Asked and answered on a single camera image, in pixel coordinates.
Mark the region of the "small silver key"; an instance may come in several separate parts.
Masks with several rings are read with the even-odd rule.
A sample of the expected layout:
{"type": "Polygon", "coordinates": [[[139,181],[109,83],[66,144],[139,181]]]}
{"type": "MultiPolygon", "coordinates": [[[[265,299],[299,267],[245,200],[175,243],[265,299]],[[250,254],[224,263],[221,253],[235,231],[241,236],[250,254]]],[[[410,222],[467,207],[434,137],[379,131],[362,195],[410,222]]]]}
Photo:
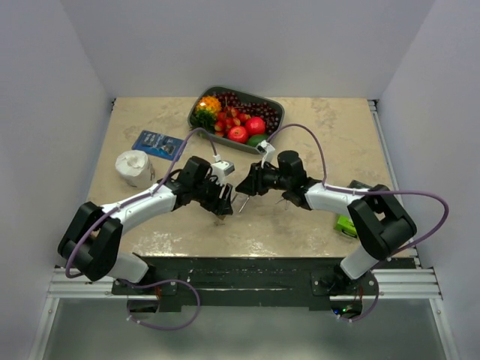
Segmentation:
{"type": "Polygon", "coordinates": [[[239,208],[239,210],[238,210],[238,213],[242,213],[242,212],[243,212],[243,210],[245,209],[245,206],[248,204],[250,198],[251,198],[251,196],[247,196],[247,197],[243,200],[243,202],[241,203],[241,206],[240,206],[240,208],[239,208]]]}

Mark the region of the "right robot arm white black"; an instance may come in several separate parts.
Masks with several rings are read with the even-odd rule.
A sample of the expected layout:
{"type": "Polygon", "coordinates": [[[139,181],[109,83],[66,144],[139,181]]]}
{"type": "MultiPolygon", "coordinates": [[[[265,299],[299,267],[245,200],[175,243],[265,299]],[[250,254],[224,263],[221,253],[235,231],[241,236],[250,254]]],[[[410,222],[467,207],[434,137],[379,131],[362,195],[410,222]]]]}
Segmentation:
{"type": "Polygon", "coordinates": [[[332,212],[353,222],[360,245],[341,260],[334,276],[336,290],[344,295],[357,290],[362,275],[417,233],[415,222],[386,186],[329,186],[307,175],[296,151],[282,151],[277,166],[267,161],[251,164],[246,178],[235,188],[250,197],[270,190],[281,191],[283,199],[299,208],[332,212]]]}

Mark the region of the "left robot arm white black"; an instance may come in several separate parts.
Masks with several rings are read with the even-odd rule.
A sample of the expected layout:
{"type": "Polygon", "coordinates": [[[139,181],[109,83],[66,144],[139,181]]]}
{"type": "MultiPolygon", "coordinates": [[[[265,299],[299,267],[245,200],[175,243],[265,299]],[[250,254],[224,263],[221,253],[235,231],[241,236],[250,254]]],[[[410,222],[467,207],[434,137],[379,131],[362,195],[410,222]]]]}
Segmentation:
{"type": "Polygon", "coordinates": [[[190,157],[177,169],[150,188],[120,202],[82,204],[59,245],[59,255],[90,281],[105,276],[127,281],[139,294],[155,287],[153,268],[140,256],[120,251],[122,236],[159,215],[196,202],[219,218],[233,214],[233,186],[227,176],[235,170],[231,161],[217,158],[209,163],[190,157]]]}

